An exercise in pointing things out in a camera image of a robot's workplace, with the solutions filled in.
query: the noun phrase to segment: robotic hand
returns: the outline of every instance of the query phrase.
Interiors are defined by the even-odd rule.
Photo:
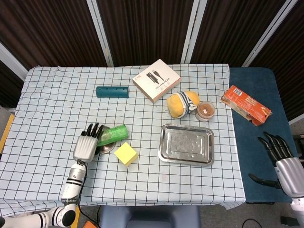
[[[93,124],[90,124],[87,131],[82,131],[77,140],[73,153],[73,158],[77,162],[71,167],[61,195],[64,207],[56,207],[47,212],[24,217],[0,217],[0,228],[47,228],[50,225],[66,228],[73,224],[76,216],[76,205],[79,204],[79,196],[86,180],[86,163],[92,161],[94,157],[98,138],[103,128],[101,125],[97,131],[98,123],[95,124],[93,130],[92,126]]]
[[[249,177],[258,184],[266,185],[283,192],[292,198],[291,208],[296,214],[301,227],[304,227],[304,168],[297,157],[290,152],[289,146],[280,136],[273,136],[264,132],[268,142],[258,137],[264,145],[268,156],[275,167],[278,181],[263,180],[252,173]]]

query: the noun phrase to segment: silver robotic hand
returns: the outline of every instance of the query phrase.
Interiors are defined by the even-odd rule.
[[[268,141],[261,137],[258,137],[258,140],[267,150],[268,156],[275,167],[278,181],[263,180],[252,173],[249,174],[249,177],[256,183],[282,189],[287,196],[291,197],[291,208],[299,225],[304,227],[304,168],[299,158],[292,155],[283,138],[267,132],[264,132],[264,135]]]
[[[79,196],[86,180],[86,163],[92,161],[94,157],[98,138],[103,128],[102,125],[97,131],[98,123],[95,124],[93,130],[92,126],[93,124],[90,124],[87,131],[82,131],[77,140],[73,153],[73,158],[77,162],[71,167],[61,195],[64,207],[56,207],[46,212],[24,217],[0,217],[0,228],[48,228],[50,225],[66,228],[73,224],[76,205],[79,204]]]

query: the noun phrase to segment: blue cloth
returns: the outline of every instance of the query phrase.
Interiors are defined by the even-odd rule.
[[[257,140],[263,131],[280,135],[296,155],[296,148],[277,89],[274,73],[267,68],[231,68],[229,85],[235,85],[272,111],[266,122],[256,127],[232,111],[237,141],[237,152],[247,202],[290,202],[281,190],[255,183],[248,177],[252,173],[264,180],[277,180],[275,169],[263,145]]]

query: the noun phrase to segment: brown curtain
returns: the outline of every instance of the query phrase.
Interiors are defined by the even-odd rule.
[[[208,0],[191,63],[240,67],[285,0]]]
[[[106,66],[86,0],[1,0],[0,41],[26,69]]]
[[[179,64],[193,0],[98,0],[115,66]]]
[[[254,59],[273,70],[288,120],[304,113],[304,1],[300,0]]]
[[[0,61],[0,105],[16,107],[21,95],[23,81]]]

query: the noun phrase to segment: white grid tablecloth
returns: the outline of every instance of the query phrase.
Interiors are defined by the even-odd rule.
[[[125,124],[129,139],[88,164],[81,203],[164,205],[245,201],[231,109],[220,101],[228,89],[225,64],[173,65],[181,83],[154,105],[133,85],[146,66],[36,67],[28,72],[0,162],[0,214],[49,209],[60,203],[72,154],[90,123]],[[129,86],[129,98],[97,98],[97,86]],[[166,99],[178,91],[197,92],[216,107],[209,122],[190,114],[172,119]],[[211,166],[165,163],[158,158],[161,126],[184,124],[210,128],[215,135]],[[114,151],[128,142],[139,154],[129,167]]]

